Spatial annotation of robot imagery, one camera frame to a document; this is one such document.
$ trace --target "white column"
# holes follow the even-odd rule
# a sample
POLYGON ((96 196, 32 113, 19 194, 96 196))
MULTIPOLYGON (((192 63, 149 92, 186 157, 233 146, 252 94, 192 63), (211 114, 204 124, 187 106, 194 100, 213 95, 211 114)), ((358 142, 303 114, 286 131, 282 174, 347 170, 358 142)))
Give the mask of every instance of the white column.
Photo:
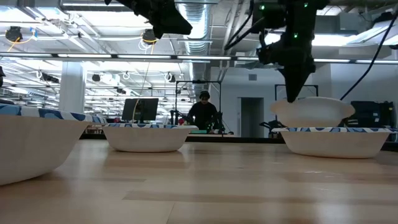
POLYGON ((59 110, 84 113, 86 78, 80 62, 63 62, 59 110))

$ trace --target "person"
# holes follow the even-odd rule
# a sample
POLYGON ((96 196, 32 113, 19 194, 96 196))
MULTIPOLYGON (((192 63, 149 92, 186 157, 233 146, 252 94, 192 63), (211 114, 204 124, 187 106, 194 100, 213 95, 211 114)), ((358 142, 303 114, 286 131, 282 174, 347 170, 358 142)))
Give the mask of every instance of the person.
POLYGON ((188 117, 195 117, 194 125, 197 126, 199 130, 206 130, 206 125, 217 114, 217 109, 209 102, 210 94, 208 91, 202 91, 199 98, 200 102, 192 106, 188 113, 188 117))

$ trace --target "ductwork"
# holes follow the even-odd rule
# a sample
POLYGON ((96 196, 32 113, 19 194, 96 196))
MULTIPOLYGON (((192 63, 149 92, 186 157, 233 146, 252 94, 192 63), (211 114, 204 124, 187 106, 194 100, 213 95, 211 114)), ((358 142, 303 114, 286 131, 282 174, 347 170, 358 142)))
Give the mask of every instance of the ductwork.
MULTIPOLYGON (((209 38, 210 5, 209 4, 178 4, 181 15, 192 25, 190 35, 185 39, 207 39, 209 38)), ((186 42, 185 49, 189 55, 208 55, 208 42, 186 42)), ((205 63, 190 63, 191 80, 210 80, 210 71, 205 63)), ((193 85, 195 96, 198 96, 203 86, 193 85)))

